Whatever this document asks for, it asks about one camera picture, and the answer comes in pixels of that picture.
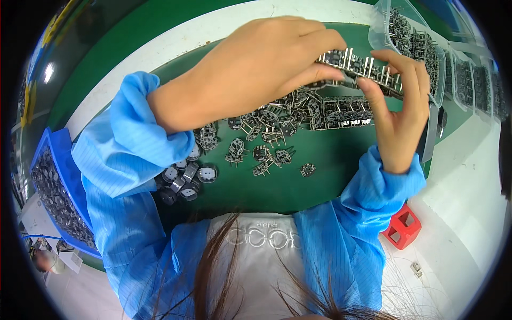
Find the striped fabric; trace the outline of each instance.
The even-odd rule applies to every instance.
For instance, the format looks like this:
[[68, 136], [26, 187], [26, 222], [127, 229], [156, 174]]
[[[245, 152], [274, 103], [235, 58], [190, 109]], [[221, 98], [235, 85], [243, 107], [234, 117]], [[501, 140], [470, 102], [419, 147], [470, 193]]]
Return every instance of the striped fabric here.
[[[107, 276], [134, 319], [165, 314], [187, 297], [210, 224], [203, 220], [178, 225], [170, 235], [163, 231], [150, 195], [156, 189], [153, 178], [190, 153], [194, 135], [168, 136], [156, 124], [145, 98], [158, 86], [155, 75], [128, 75], [72, 151]], [[424, 185], [418, 155], [407, 174], [391, 175], [383, 172], [377, 147], [370, 147], [339, 198], [294, 214], [305, 282], [320, 294], [318, 281], [328, 288], [330, 279], [340, 306], [380, 309], [385, 255], [377, 235]], [[193, 312], [187, 298], [166, 318], [193, 318]]]

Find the brown hair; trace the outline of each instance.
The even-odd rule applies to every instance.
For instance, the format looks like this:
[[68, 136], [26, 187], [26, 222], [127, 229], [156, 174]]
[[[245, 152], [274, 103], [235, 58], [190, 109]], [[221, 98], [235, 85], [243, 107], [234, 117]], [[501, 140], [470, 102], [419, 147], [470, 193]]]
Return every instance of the brown hair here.
[[[231, 255], [231, 261], [227, 267], [227, 276], [226, 280], [222, 286], [222, 290], [218, 295], [218, 298], [213, 303], [208, 301], [208, 285], [210, 283], [210, 275], [212, 269], [216, 263], [219, 250], [224, 242], [224, 238], [228, 235], [231, 226], [233, 223], [237, 221], [237, 218], [240, 214], [233, 214], [227, 221], [222, 225], [219, 230], [213, 235], [213, 237], [208, 241], [204, 252], [201, 256], [201, 260], [199, 261], [199, 265], [196, 270], [195, 278], [194, 278], [194, 288], [192, 292], [190, 292], [184, 299], [177, 302], [174, 306], [172, 306], [167, 312], [162, 315], [157, 316], [156, 310], [153, 315], [153, 320], [162, 320], [166, 316], [173, 314], [173, 310], [177, 308], [179, 305], [185, 302], [188, 298], [192, 297], [194, 299], [194, 319], [196, 320], [223, 320], [225, 319], [224, 310], [226, 299], [228, 297], [228, 291], [232, 286], [233, 282], [233, 270], [237, 262], [237, 243], [238, 243], [238, 233], [235, 241], [235, 246], [233, 253]], [[291, 295], [283, 292], [279, 288], [279, 284], [277, 284], [274, 289], [278, 293], [278, 295], [283, 300], [283, 303], [286, 305], [288, 310], [293, 316], [300, 316], [301, 314], [295, 310], [287, 299], [292, 299], [295, 303], [299, 304], [304, 310], [307, 310], [310, 314], [315, 314], [319, 312], [321, 315], [332, 319], [332, 320], [342, 320], [342, 319], [353, 319], [353, 320], [396, 320], [396, 318], [386, 312], [372, 310], [366, 307], [348, 307], [348, 308], [339, 308], [336, 305], [335, 297], [332, 294], [332, 289], [330, 286], [330, 275], [329, 275], [329, 287], [324, 288], [320, 282], [320, 278], [318, 276], [318, 272], [316, 273], [316, 279], [321, 291], [321, 297], [317, 296], [311, 288], [309, 288], [304, 282], [298, 279], [288, 267], [286, 267], [283, 261], [280, 259], [281, 264], [285, 268], [286, 272], [292, 279], [293, 283], [299, 289], [299, 292], [306, 298], [306, 303], [298, 301]], [[235, 313], [238, 314], [243, 305], [243, 297], [238, 309]], [[190, 318], [190, 316], [182, 315], [183, 318]]]

